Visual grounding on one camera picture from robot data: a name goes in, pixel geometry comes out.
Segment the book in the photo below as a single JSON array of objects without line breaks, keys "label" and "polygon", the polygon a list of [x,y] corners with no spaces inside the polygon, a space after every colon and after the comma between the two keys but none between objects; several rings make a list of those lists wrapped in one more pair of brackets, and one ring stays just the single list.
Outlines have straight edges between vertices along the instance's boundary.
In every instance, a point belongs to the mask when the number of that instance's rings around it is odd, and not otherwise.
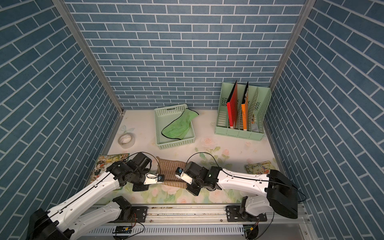
[{"label": "book", "polygon": [[229,127],[235,128],[237,121],[237,81],[233,85],[232,91],[229,94],[227,100],[227,109],[228,109],[228,117],[229,117]]},{"label": "book", "polygon": [[247,119],[247,130],[252,131],[252,132],[257,132],[257,123],[255,124],[255,115],[253,112],[256,109],[257,105],[257,97],[259,95],[258,88],[256,88],[255,95],[253,96],[252,102],[248,106],[248,119]]},{"label": "book", "polygon": [[242,109],[242,115],[243,115],[243,130],[247,131],[247,125],[248,125],[248,82],[245,85],[245,90],[244,90],[243,98],[241,101],[241,109]]}]

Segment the red folder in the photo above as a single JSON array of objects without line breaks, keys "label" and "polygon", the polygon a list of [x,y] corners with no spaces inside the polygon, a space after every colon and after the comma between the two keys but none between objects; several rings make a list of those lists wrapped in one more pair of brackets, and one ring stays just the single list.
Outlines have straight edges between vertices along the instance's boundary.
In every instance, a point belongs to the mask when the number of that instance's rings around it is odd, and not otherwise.
[{"label": "red folder", "polygon": [[229,126],[230,128],[235,128],[237,121],[237,81],[233,85],[231,94],[229,94],[227,109],[229,116]]}]

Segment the black mounting bracket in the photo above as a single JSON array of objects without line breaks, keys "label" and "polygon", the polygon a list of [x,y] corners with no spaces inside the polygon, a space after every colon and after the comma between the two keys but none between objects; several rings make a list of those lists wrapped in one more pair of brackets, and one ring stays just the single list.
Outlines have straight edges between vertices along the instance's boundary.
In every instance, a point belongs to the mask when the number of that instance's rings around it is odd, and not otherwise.
[{"label": "black mounting bracket", "polygon": [[149,189],[149,185],[144,184],[133,184],[132,191],[133,192],[143,192]]},{"label": "black mounting bracket", "polygon": [[266,214],[259,214],[258,216],[251,216],[249,219],[243,219],[240,214],[240,205],[229,205],[225,207],[228,222],[266,222]]},{"label": "black mounting bracket", "polygon": [[147,217],[148,207],[134,207],[132,206],[132,212],[136,214],[136,222],[145,222]]}]

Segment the green plastic basket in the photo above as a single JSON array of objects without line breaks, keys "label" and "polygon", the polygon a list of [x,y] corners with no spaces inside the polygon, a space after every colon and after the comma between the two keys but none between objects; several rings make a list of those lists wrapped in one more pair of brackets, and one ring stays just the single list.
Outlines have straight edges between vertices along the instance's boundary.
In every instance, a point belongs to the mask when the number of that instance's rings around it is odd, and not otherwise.
[{"label": "green plastic basket", "polygon": [[271,89],[265,87],[248,86],[248,108],[250,108],[250,106],[255,105],[255,102],[252,103],[251,101],[256,101],[253,114],[256,118],[255,121],[257,122],[257,126],[259,128],[259,132],[251,132],[241,130],[243,126],[243,120],[241,115],[241,98],[243,97],[245,90],[244,84],[237,84],[237,129],[229,128],[227,101],[229,94],[231,93],[231,90],[233,88],[233,85],[234,83],[223,83],[221,86],[215,134],[260,141],[264,135],[263,119],[268,108],[269,101],[271,100]]},{"label": "green plastic basket", "polygon": [[188,133],[182,140],[173,140],[161,135],[161,131],[173,120],[180,117],[185,108],[187,108],[186,104],[180,104],[155,109],[156,145],[160,149],[177,147],[195,142],[195,132],[192,126],[192,122],[190,123],[190,129]]}]

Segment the butterfly decoration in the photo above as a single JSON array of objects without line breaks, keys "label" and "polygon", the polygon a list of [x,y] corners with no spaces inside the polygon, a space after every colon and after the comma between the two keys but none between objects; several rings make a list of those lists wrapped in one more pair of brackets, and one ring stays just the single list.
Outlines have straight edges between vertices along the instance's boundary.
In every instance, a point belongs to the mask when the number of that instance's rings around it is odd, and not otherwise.
[{"label": "butterfly decoration", "polygon": [[128,132],[133,132],[133,130],[135,130],[135,128],[130,128],[130,129],[127,129],[127,127],[125,125],[123,125],[120,129],[121,133],[120,134],[124,134],[124,133],[128,133]]}]

